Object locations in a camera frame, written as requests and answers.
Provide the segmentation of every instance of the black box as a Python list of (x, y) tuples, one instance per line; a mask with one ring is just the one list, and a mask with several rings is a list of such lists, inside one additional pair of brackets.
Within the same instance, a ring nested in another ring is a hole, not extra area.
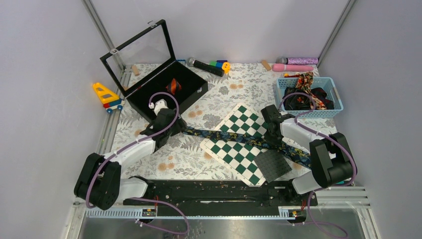
[[(151, 24), (149, 28), (100, 59), (126, 100), (149, 122), (156, 117), (148, 107), (149, 98), (156, 92), (169, 92), (166, 86), (173, 78), (182, 87), (174, 95), (180, 106), (180, 114), (208, 91), (208, 83), (204, 79), (176, 60), (165, 20)], [(114, 68), (118, 68), (116, 63), (120, 63), (124, 68), (123, 72), (112, 70), (109, 63), (116, 65)], [(132, 65), (144, 66), (145, 71), (141, 71), (146, 75), (135, 77)], [(126, 90), (116, 76), (122, 77), (125, 72), (131, 74), (129, 88)], [(153, 102), (160, 99), (167, 101), (168, 108), (176, 108), (168, 96), (156, 96)]]

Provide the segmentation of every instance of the white wall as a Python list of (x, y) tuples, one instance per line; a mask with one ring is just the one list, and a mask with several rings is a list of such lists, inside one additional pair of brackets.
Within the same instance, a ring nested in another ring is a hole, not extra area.
[(421, 238), (421, 11), (420, 0), (358, 1), (320, 67), (383, 239)]
[(178, 59), (318, 57), (347, 0), (92, 0), (115, 45), (167, 21)]
[(57, 239), (106, 112), (108, 52), (80, 1), (0, 3), (0, 238)]

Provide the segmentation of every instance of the table surface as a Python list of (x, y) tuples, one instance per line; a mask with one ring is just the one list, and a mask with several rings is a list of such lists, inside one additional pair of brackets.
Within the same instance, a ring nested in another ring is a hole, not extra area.
[[(148, 68), (138, 68), (141, 75), (150, 71)], [(223, 77), (197, 68), (188, 68), (204, 78), (209, 86), (209, 91), (182, 114), (186, 123), (197, 129), (214, 129), (240, 102), (257, 112), (275, 104), (273, 89), (276, 80), (285, 73), (266, 71), (260, 63), (232, 64), (230, 72)], [(313, 72), (315, 76), (319, 76), (315, 66)], [(300, 120), (322, 133), (337, 132), (333, 119)], [(132, 142), (147, 125), (148, 122), (126, 104), (120, 114), (112, 150)], [(123, 172), (122, 178), (140, 175), (148, 179), (238, 180), (227, 168), (200, 148), (202, 140), (181, 133), (175, 135), (157, 152), (131, 165)], [(305, 149), (291, 139), (285, 138), (284, 141), (291, 146)], [(280, 180), (295, 178), (309, 171), (296, 163), (289, 160), (288, 162), (293, 170)]]

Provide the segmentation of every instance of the chessboard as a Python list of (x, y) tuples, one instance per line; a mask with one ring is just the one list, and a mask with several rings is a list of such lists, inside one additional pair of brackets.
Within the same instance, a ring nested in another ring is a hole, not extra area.
[[(267, 124), (257, 112), (239, 103), (214, 130), (262, 137), (267, 131)], [(265, 182), (253, 159), (258, 154), (267, 151), (266, 149), (234, 141), (211, 139), (204, 139), (201, 142), (201, 148), (248, 186), (259, 187)]]

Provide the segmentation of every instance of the blue plastic basket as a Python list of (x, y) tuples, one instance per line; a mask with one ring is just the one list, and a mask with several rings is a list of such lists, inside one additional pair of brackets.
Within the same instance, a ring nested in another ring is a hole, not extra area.
[[(297, 78), (280, 78), (277, 80), (277, 88), (275, 89), (275, 100), (276, 106), (280, 105), (281, 99), (284, 97), (284, 92), (287, 87), (295, 87)], [(300, 118), (332, 118), (334, 115), (343, 110), (343, 104), (341, 103), (340, 96), (338, 95), (334, 81), (330, 77), (314, 77), (314, 82), (311, 88), (321, 87), (327, 93), (327, 99), (334, 102), (334, 110), (315, 110), (309, 114), (301, 116)], [(288, 112), (294, 116), (306, 111), (287, 111), (284, 106), (281, 106), (281, 110)]]

